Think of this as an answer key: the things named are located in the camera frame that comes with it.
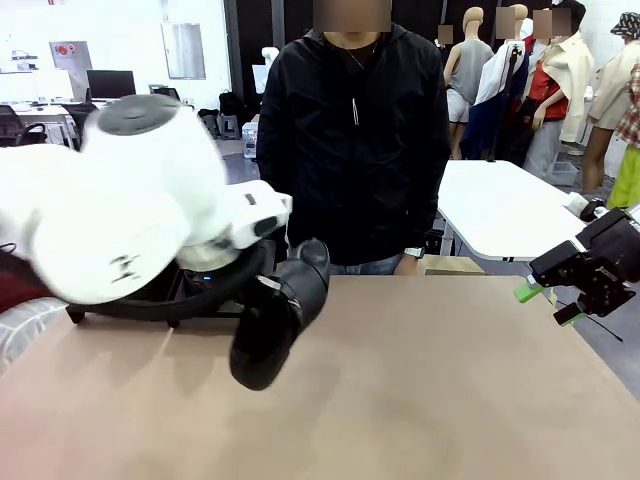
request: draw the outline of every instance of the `hoodie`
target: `hoodie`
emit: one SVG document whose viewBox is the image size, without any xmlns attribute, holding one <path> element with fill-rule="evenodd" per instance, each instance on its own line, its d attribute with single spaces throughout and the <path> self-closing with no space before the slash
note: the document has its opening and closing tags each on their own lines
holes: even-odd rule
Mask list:
<svg viewBox="0 0 640 480">
<path fill-rule="evenodd" d="M 258 127 L 261 177 L 293 197 L 289 243 L 318 238 L 338 265 L 424 247 L 450 155 L 435 45 L 392 24 L 363 67 L 350 74 L 322 33 L 288 44 Z M 275 237 L 281 260 L 284 229 Z"/>
</svg>

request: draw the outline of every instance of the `brown tabletop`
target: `brown tabletop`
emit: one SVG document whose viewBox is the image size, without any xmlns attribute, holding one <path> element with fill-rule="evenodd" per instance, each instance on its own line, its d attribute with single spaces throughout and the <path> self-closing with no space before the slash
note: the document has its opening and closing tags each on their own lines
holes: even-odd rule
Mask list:
<svg viewBox="0 0 640 480">
<path fill-rule="evenodd" d="M 521 282 L 335 278 L 262 393 L 228 329 L 61 319 L 0 378 L 0 479 L 640 479 L 638 404 Z"/>
</svg>

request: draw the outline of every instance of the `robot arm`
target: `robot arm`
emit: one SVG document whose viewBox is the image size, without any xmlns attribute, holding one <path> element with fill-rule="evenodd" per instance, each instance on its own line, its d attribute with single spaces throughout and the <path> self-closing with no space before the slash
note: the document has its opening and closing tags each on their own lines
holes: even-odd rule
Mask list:
<svg viewBox="0 0 640 480">
<path fill-rule="evenodd" d="M 607 211 L 602 201 L 582 200 L 573 211 L 591 223 L 575 240 L 533 260 L 527 285 L 516 292 L 525 302 L 548 287 L 578 288 L 578 300 L 554 315 L 560 325 L 585 314 L 609 315 L 635 296 L 629 284 L 640 282 L 640 204 Z"/>
<path fill-rule="evenodd" d="M 79 154 L 37 145 L 0 149 L 0 162 L 2 243 L 20 247 L 76 321 L 95 312 L 175 325 L 219 316 L 233 300 L 244 309 L 231 372 L 260 390 L 324 306 L 326 246 L 303 243 L 274 273 L 263 240 L 286 224 L 291 197 L 262 181 L 227 185 L 208 132 L 169 97 L 125 97 L 96 112 Z M 213 281 L 183 296 L 138 300 L 174 260 L 184 285 Z"/>
</svg>

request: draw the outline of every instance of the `necklace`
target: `necklace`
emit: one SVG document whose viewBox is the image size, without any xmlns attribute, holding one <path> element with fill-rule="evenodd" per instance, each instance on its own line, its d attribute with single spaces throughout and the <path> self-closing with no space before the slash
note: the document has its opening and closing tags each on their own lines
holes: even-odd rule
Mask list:
<svg viewBox="0 0 640 480">
<path fill-rule="evenodd" d="M 373 46 L 373 50 L 371 52 L 371 55 L 369 55 L 369 58 L 373 57 L 373 54 L 376 53 L 376 49 L 378 48 L 378 41 L 380 40 L 380 37 L 378 37 L 375 41 L 375 45 Z M 344 42 L 340 42 L 342 43 L 342 48 L 344 50 L 347 51 L 347 53 L 349 54 L 349 56 L 353 59 L 354 62 L 356 62 L 358 64 L 358 66 L 360 67 L 360 70 L 364 70 L 364 65 L 362 65 L 362 63 L 360 63 L 360 61 L 355 57 L 355 55 L 353 53 L 351 53 L 351 50 L 349 50 L 348 48 L 346 48 L 344 46 Z"/>
</svg>

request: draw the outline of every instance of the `wristwatch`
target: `wristwatch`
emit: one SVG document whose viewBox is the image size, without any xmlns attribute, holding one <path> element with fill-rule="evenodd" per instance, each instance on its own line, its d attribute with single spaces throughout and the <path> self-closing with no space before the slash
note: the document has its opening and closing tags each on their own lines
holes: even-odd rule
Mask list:
<svg viewBox="0 0 640 480">
<path fill-rule="evenodd" d="M 411 255 L 412 257 L 422 258 L 424 257 L 424 247 L 422 248 L 405 248 L 405 255 Z"/>
</svg>

